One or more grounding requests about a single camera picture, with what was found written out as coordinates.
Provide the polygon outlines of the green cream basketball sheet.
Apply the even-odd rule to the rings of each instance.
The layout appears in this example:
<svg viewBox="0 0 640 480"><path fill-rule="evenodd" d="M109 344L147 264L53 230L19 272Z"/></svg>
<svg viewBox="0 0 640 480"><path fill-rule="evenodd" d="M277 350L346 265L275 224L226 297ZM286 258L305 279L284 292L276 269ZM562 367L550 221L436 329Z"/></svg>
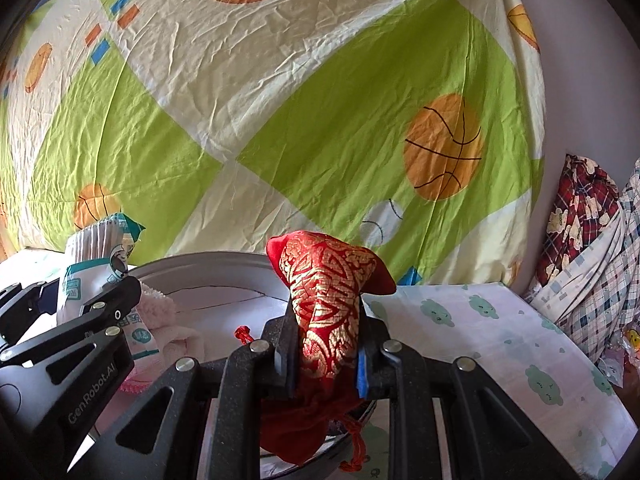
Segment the green cream basketball sheet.
<svg viewBox="0 0 640 480"><path fill-rule="evenodd" d="M49 0L1 60L1 252L121 212L134 263L319 231L511 284L544 169L522 0Z"/></svg>

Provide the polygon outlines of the plaid fabric pile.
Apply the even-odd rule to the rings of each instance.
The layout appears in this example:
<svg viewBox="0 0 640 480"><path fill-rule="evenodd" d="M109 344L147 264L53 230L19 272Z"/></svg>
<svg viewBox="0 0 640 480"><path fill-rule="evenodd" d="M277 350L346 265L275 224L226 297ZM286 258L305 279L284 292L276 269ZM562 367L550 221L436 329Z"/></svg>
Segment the plaid fabric pile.
<svg viewBox="0 0 640 480"><path fill-rule="evenodd" d="M638 168L619 188L594 160L565 156L525 300L594 364L638 321Z"/></svg>

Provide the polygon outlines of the round blue cookie tin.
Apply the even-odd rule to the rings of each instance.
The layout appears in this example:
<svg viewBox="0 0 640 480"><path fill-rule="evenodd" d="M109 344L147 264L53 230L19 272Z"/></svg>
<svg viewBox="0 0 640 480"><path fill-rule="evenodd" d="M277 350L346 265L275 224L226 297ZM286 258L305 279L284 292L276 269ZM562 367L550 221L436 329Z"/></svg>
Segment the round blue cookie tin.
<svg viewBox="0 0 640 480"><path fill-rule="evenodd" d="M288 289L264 255L248 252L198 252L160 259L130 271L141 283L176 304L179 326L197 330L204 339L205 361L225 358L238 348L238 326L260 336L270 318L285 314ZM96 440L118 419L134 394L118 392L90 431ZM338 466L352 456L348 434L327 437L303 467L285 463L260 450L261 479L353 479Z"/></svg>

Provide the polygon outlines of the cotton swab pack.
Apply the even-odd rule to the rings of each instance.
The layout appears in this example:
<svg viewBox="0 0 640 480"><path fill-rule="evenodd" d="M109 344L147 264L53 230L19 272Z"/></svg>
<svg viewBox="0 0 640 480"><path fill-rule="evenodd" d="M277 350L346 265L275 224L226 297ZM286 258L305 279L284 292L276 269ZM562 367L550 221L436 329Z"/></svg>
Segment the cotton swab pack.
<svg viewBox="0 0 640 480"><path fill-rule="evenodd" d="M143 231L143 226L116 212L86 226L66 242L66 270L58 286L58 325L78 318L90 300L103 289L120 282L128 274L128 257ZM142 324L136 309L116 316L124 331Z"/></svg>

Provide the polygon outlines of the pink fluffy sock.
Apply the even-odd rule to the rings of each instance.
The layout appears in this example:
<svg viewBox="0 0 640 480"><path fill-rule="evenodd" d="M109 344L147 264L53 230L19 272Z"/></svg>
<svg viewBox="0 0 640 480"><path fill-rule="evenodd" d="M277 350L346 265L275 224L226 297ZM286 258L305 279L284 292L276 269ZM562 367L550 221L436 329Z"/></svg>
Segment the pink fluffy sock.
<svg viewBox="0 0 640 480"><path fill-rule="evenodd" d="M141 295L137 312L149 330L173 326L176 324L177 307L175 301L162 292L140 283Z"/></svg>

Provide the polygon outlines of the red gold brocade pouch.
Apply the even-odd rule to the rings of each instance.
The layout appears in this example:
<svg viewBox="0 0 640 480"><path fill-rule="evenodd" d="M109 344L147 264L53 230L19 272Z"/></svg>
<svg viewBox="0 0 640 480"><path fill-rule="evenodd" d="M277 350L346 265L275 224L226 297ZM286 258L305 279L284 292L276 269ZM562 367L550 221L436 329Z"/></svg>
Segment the red gold brocade pouch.
<svg viewBox="0 0 640 480"><path fill-rule="evenodd" d="M363 402L356 386L360 297L391 295L396 284L375 252L328 234L275 236L266 253L290 292L299 362L292 400L262 404L260 445L300 466L318 451L331 422L339 422L352 437L352 457L341 468L356 472L367 452L352 417Z"/></svg>

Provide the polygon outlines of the white sheet with green clouds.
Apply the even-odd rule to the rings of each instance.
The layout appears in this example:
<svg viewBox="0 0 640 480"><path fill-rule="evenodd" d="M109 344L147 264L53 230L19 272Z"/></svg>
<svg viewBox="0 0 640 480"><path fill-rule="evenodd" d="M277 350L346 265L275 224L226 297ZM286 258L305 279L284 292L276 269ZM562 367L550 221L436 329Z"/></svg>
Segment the white sheet with green clouds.
<svg viewBox="0 0 640 480"><path fill-rule="evenodd" d="M611 384L570 338L506 286L401 286L392 296L365 296L363 313L421 356L474 359L574 468L575 479L638 477L639 430ZM238 348L260 336L245 325L234 331ZM291 400L294 364L288 388L262 402ZM363 479L390 479L389 414L386 400L364 399L356 411L367 447ZM90 431L60 479L70 479L68 472L104 434L94 440Z"/></svg>

